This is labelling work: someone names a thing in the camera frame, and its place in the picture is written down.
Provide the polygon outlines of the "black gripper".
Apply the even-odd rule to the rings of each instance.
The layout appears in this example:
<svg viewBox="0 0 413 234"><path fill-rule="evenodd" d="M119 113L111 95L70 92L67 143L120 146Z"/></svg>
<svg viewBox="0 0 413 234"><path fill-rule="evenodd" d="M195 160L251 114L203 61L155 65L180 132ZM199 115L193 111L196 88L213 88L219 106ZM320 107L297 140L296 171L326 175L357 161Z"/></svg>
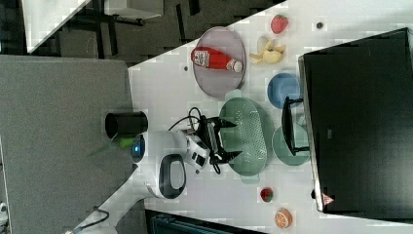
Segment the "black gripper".
<svg viewBox="0 0 413 234"><path fill-rule="evenodd" d="M241 154L241 151L223 153L219 131L221 128L234 127L236 127L235 123L222 118L207 118L206 116L201 117L196 134L209 149L209 162L211 164L223 164L224 162L230 162Z"/></svg>

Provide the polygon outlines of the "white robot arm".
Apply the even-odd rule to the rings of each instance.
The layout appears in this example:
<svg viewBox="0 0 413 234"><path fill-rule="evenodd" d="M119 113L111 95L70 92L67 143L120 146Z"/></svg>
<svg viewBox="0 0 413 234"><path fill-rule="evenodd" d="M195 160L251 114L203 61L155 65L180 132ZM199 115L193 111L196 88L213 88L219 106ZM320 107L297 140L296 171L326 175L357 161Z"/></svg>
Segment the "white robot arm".
<svg viewBox="0 0 413 234"><path fill-rule="evenodd" d="M186 187L187 165L202 170L235 159L238 151L226 151L220 131L235 128L220 117L201 116L197 130L168 130L137 135L131 145L136 169L126 182L74 229L64 234L117 234L116 226L127 212L146 198L172 200Z"/></svg>

